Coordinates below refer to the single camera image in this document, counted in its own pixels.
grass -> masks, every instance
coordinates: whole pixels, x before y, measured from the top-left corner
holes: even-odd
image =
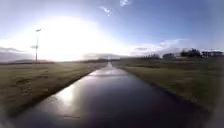
[[[220,64],[210,60],[115,62],[115,65],[139,78],[209,111],[214,107],[219,93],[222,79]]]
[[[14,116],[104,65],[56,63],[0,65],[0,110]]]

tree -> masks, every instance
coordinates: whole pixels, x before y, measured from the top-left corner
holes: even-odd
[[[174,57],[173,53],[166,53],[166,54],[163,55],[163,58],[164,59],[173,59],[175,57]]]
[[[158,54],[152,54],[152,55],[150,55],[149,58],[150,58],[150,59],[153,59],[153,60],[158,60],[158,59],[160,59],[160,57],[159,57]]]
[[[202,57],[201,56],[201,53],[199,50],[197,49],[191,49],[191,50],[188,50],[188,51],[182,51],[181,52],[181,56],[182,57],[197,57],[197,58],[200,58]]]

pole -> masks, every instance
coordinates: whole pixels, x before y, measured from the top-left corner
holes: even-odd
[[[37,55],[38,51],[37,50],[39,48],[39,44],[38,44],[38,32],[39,31],[41,31],[41,29],[36,30],[36,33],[37,33],[37,44],[36,44],[36,47],[35,47],[36,48],[36,64],[38,63],[38,55]]]
[[[37,44],[36,44],[36,63],[37,63],[37,49],[38,49],[38,31],[37,31]]]

road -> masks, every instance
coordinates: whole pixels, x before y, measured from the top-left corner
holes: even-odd
[[[96,70],[17,116],[16,128],[201,127],[206,112],[112,67]]]

sun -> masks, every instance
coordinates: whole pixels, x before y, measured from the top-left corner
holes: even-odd
[[[113,39],[97,23],[73,17],[56,17],[40,23],[39,56],[56,61],[79,60],[86,53],[107,53]]]

